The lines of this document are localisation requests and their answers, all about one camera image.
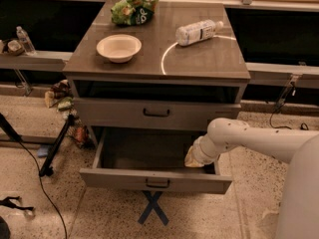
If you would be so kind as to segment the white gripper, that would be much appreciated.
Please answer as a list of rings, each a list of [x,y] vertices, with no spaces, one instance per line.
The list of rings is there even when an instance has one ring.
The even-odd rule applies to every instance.
[[[219,157],[217,148],[213,141],[206,134],[200,136],[189,148],[184,158],[184,166],[190,168],[200,168],[203,165],[214,163]]]

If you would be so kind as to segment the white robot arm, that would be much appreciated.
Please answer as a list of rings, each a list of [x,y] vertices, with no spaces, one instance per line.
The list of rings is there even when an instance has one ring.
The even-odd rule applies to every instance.
[[[319,239],[319,131],[215,119],[194,141],[184,165],[203,167],[239,146],[288,164],[275,239]]]

